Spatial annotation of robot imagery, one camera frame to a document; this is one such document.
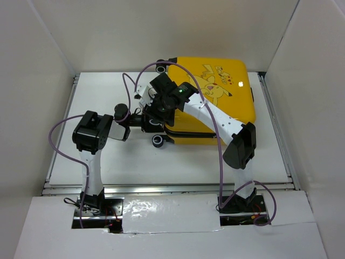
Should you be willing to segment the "yellow suitcase with grey lining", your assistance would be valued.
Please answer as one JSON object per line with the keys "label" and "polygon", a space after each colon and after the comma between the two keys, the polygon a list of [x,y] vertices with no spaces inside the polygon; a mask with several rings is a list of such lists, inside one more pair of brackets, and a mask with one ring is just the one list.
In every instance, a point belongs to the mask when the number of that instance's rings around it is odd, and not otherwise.
{"label": "yellow suitcase with grey lining", "polygon": [[[207,100],[229,116],[247,124],[254,123],[254,97],[245,64],[241,60],[208,57],[160,59],[157,72],[167,72],[177,85],[183,82],[199,86]],[[196,118],[176,110],[174,126],[164,125],[166,135],[175,144],[215,145],[215,133]]]}

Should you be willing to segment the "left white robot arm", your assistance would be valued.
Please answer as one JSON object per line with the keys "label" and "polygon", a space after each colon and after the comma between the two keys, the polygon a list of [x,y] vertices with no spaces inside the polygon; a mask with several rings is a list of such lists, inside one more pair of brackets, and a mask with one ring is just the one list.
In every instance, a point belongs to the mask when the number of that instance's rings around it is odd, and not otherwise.
{"label": "left white robot arm", "polygon": [[94,215],[106,210],[105,191],[101,179],[101,152],[107,139],[126,141],[131,127],[140,127],[144,132],[162,132],[158,121],[143,113],[129,112],[126,104],[118,104],[113,115],[99,115],[87,111],[72,134],[80,158],[88,168],[82,170],[82,189],[80,199]]}

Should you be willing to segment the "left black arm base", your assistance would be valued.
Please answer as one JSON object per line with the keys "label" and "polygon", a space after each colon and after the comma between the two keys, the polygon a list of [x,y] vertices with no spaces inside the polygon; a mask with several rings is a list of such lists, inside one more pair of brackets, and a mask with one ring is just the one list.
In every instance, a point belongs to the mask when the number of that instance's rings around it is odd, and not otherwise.
{"label": "left black arm base", "polygon": [[105,199],[101,209],[84,205],[80,212],[80,200],[74,201],[68,197],[64,203],[74,206],[72,229],[81,229],[80,220],[84,229],[104,228],[113,234],[121,234],[123,218],[123,199]]}

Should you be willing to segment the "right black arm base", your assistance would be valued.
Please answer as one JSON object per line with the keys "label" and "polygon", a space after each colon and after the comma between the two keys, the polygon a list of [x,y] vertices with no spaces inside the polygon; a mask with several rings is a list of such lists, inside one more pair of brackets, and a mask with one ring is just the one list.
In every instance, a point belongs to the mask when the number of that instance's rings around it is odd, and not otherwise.
{"label": "right black arm base", "polygon": [[266,204],[263,195],[254,197],[252,202],[246,207],[232,198],[222,209],[216,205],[216,211],[219,212],[221,226],[246,226],[256,224],[266,224],[269,220]]}

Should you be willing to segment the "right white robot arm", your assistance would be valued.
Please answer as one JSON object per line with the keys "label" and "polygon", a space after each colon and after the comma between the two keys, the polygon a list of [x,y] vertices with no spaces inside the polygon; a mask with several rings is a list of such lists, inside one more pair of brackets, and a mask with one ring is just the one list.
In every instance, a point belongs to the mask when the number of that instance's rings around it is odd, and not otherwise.
{"label": "right white robot arm", "polygon": [[202,95],[198,82],[183,82],[177,85],[167,74],[154,78],[149,86],[141,87],[136,94],[141,97],[144,113],[167,124],[174,123],[175,111],[186,113],[211,129],[217,144],[226,144],[226,150],[219,150],[219,165],[229,165],[236,173],[235,190],[225,201],[220,200],[218,208],[223,209],[235,200],[237,209],[248,211],[254,205],[256,188],[247,164],[254,157],[256,148],[256,127],[227,115]]}

